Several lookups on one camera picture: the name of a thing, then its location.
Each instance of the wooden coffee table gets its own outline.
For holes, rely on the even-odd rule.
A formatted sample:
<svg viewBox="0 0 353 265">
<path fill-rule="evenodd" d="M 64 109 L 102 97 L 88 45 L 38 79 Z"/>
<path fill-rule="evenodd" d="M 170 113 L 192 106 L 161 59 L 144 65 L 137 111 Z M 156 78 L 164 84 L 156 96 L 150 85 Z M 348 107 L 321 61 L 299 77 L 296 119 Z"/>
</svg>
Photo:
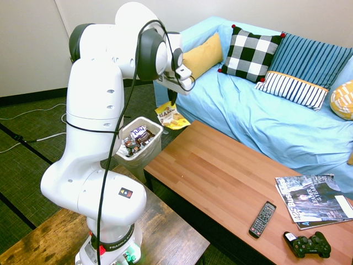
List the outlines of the wooden coffee table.
<svg viewBox="0 0 353 265">
<path fill-rule="evenodd" d="M 267 261 L 352 264 L 352 221 L 300 231 L 275 187 L 275 177 L 300 174 L 198 121 L 187 127 L 145 171 L 146 178 L 153 176 L 162 182 Z M 267 200 L 277 209 L 261 237 L 255 239 L 248 231 Z M 330 258 L 309 254 L 304 259 L 296 258 L 283 238 L 285 231 L 307 237 L 321 231 L 332 247 Z M 237 245 L 232 250 L 241 256 L 242 247 Z"/>
<path fill-rule="evenodd" d="M 122 165 L 113 171 L 137 180 Z M 143 233 L 138 264 L 194 265 L 210 243 L 150 190 L 146 192 L 146 208 L 137 221 Z M 61 209 L 0 255 L 0 265 L 74 265 L 88 232 L 85 216 Z"/>
</svg>

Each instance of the black remote control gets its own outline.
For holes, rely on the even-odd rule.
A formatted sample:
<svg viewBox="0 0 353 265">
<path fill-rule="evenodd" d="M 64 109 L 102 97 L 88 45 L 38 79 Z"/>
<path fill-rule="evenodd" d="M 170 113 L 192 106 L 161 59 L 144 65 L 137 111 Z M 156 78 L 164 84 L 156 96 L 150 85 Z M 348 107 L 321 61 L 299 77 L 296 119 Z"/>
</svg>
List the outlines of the black remote control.
<svg viewBox="0 0 353 265">
<path fill-rule="evenodd" d="M 267 201 L 264 207 L 261 209 L 258 217 L 254 221 L 253 225 L 249 229 L 249 233 L 258 239 L 263 233 L 266 225 L 269 223 L 271 217 L 276 210 L 276 206 L 269 201 Z"/>
</svg>

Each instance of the power cord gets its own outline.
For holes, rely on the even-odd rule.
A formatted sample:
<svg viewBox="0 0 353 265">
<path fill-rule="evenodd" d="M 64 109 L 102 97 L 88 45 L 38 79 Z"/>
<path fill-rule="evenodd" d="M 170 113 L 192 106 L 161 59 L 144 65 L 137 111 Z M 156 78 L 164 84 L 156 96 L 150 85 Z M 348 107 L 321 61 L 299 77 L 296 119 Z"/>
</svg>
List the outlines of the power cord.
<svg viewBox="0 0 353 265">
<path fill-rule="evenodd" d="M 122 110 L 122 113 L 119 117 L 119 120 L 116 124 L 116 128 L 115 128 L 115 131 L 114 131 L 114 136 L 113 136 L 113 140 L 111 142 L 111 146 L 110 146 L 110 150 L 109 150 L 109 157 L 108 157 L 108 161 L 107 161 L 107 165 L 106 165 L 106 169 L 105 169 L 105 172 L 104 172 L 104 177 L 103 177 L 103 184 L 102 184 L 102 188 L 101 188 L 101 194 L 100 194 L 100 201 L 99 201 L 99 209 L 98 209 L 98 218 L 97 218 L 97 258 L 98 258 L 98 265 L 100 265 L 100 253 L 99 253 L 99 243 L 100 243 L 100 220 L 101 220 L 101 210 L 102 210 L 102 206 L 103 206 L 103 197 L 104 197 L 104 188 L 105 188 L 105 182 L 106 182 L 106 177 L 108 175 L 108 168 L 109 168 L 109 164 L 110 164 L 110 161 L 111 161 L 111 157 L 113 155 L 113 149 L 114 149 L 114 145 L 115 145 L 115 140 L 116 140 L 116 137 L 120 131 L 119 129 L 119 125 L 120 125 L 120 122 L 121 122 L 121 119 L 122 117 L 124 116 L 124 113 L 125 113 L 125 110 L 127 108 L 127 105 L 129 104 L 129 101 L 130 101 L 130 98 L 131 98 L 131 94 L 132 94 L 132 91 L 135 87 L 135 82 L 136 82 L 136 77 L 137 77 L 137 65 L 138 65 L 138 55 L 140 53 L 140 43 L 141 43 L 141 35 L 144 31 L 144 29 L 152 24 L 152 23 L 158 23 L 161 28 L 163 29 L 167 39 L 168 39 L 168 42 L 169 42 L 169 48 L 170 48 L 170 52 L 172 53 L 172 62 L 173 62 L 173 66 L 174 66 L 174 69 L 175 69 L 175 63 L 174 63 L 174 56 L 173 56 L 173 50 L 172 50 L 172 46 L 170 44 L 170 41 L 169 41 L 169 38 L 168 38 L 168 33 L 163 25 L 163 23 L 159 20 L 151 20 L 149 22 L 147 22 L 143 27 L 142 29 L 140 30 L 140 32 L 138 33 L 138 37 L 137 37 L 137 46 L 136 46 L 136 52 L 135 52 L 135 73 L 133 74 L 133 79 L 132 79 L 132 85 L 131 85 L 131 91 L 130 91 L 130 95 L 129 95 L 129 98 L 124 106 L 124 109 Z M 178 84 L 179 86 L 185 90 L 183 88 L 183 86 L 180 84 L 179 82 L 179 79 L 177 78 L 176 79 L 178 81 Z"/>
<path fill-rule="evenodd" d="M 15 118 L 17 118 L 17 117 L 19 117 L 19 116 L 21 116 L 21 115 L 23 115 L 23 114 L 26 114 L 26 113 L 35 112 L 35 111 L 38 111 L 38 110 L 45 110 L 45 111 L 46 111 L 46 110 L 51 110 L 51 109 L 53 109 L 53 108 L 56 108 L 56 107 L 59 106 L 59 105 L 66 105 L 66 104 L 60 103 L 60 104 L 55 105 L 54 107 L 52 107 L 52 108 L 50 108 L 50 109 L 35 109 L 35 110 L 30 110 L 29 112 L 21 113 L 21 114 L 15 116 L 15 117 L 13 117 L 13 118 L 9 118 L 9 119 L 0 118 L 0 120 L 13 120 L 13 119 L 15 119 Z M 65 115 L 66 115 L 66 113 L 64 113 L 64 114 L 61 116 L 61 121 L 62 121 L 63 123 L 65 123 L 65 124 L 67 124 L 67 123 L 63 120 L 63 117 L 64 117 Z M 42 139 L 29 140 L 29 141 L 24 141 L 24 142 L 30 144 L 30 143 L 32 143 L 32 142 L 44 141 L 44 140 L 47 140 L 47 139 L 50 139 L 50 138 L 52 138 L 52 137 L 56 137 L 56 136 L 59 136 L 59 135 L 62 135 L 62 134 L 66 134 L 66 132 L 63 132 L 63 133 L 61 132 L 61 133 L 59 133 L 59 134 L 54 134 L 54 135 L 51 135 L 51 136 L 48 136 L 48 137 L 45 137 L 45 138 L 42 138 Z M 5 152 L 7 152 L 7 151 L 10 151 L 12 148 L 14 148 L 14 147 L 16 147 L 16 146 L 18 146 L 18 145 L 20 145 L 20 144 L 21 144 L 21 143 L 19 142 L 19 143 L 13 145 L 12 147 L 10 147 L 9 149 L 7 149 L 7 150 L 5 150 L 5 151 L 0 151 L 0 153 L 5 153 Z"/>
<path fill-rule="evenodd" d="M 27 113 L 30 113 L 30 112 L 41 111 L 41 110 L 47 111 L 47 110 L 51 110 L 51 109 L 53 109 L 53 108 L 56 108 L 57 106 L 60 106 L 60 105 L 65 105 L 65 106 L 66 106 L 66 104 L 60 103 L 60 104 L 55 105 L 54 107 L 52 107 L 52 108 L 50 108 L 50 109 L 34 109 L 34 110 L 30 110 L 29 112 L 21 113 L 21 114 L 15 116 L 15 117 L 13 117 L 13 118 L 9 118 L 9 119 L 7 119 L 7 118 L 0 118 L 0 120 L 13 120 L 13 119 L 15 119 L 15 118 L 17 118 L 17 117 L 19 117 L 19 116 L 21 116 L 21 115 L 23 115 L 23 114 L 27 114 Z"/>
</svg>

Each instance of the trash bin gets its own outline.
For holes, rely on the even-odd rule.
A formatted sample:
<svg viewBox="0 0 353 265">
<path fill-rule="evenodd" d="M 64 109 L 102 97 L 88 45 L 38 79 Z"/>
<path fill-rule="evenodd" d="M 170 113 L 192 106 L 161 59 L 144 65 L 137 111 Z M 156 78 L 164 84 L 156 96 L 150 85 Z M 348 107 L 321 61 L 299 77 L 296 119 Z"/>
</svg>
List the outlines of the trash bin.
<svg viewBox="0 0 353 265">
<path fill-rule="evenodd" d="M 131 157 L 124 156 L 119 151 L 114 157 L 118 163 L 126 167 L 142 183 L 145 183 L 143 169 L 162 151 L 163 127 L 145 117 L 138 117 L 122 128 L 122 139 L 129 137 L 132 130 L 142 125 L 146 125 L 147 129 L 154 134 L 152 141 Z"/>
</svg>

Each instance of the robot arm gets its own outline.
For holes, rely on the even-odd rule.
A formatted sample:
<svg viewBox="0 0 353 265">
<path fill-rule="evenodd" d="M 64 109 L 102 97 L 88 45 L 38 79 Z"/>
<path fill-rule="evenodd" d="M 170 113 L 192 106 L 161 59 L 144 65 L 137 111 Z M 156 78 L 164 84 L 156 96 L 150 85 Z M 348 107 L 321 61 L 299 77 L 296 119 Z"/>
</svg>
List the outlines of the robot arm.
<svg viewBox="0 0 353 265">
<path fill-rule="evenodd" d="M 121 144 L 121 133 L 115 141 L 111 132 L 123 124 L 123 79 L 160 78 L 166 87 L 188 94 L 191 72 L 182 64 L 180 34 L 167 34 L 157 17 L 139 3 L 124 4 L 115 25 L 76 27 L 69 47 L 74 64 L 67 92 L 66 146 L 61 159 L 44 173 L 41 191 L 57 205 L 87 216 L 96 235 L 104 179 L 100 161 Z M 123 262 L 124 251 L 134 242 L 141 245 L 142 233 L 133 223 L 143 213 L 146 191 L 129 177 L 110 171 L 105 186 L 100 239 L 113 248 L 104 259 L 110 264 Z M 92 264 L 91 239 L 80 250 L 82 264 Z"/>
</svg>

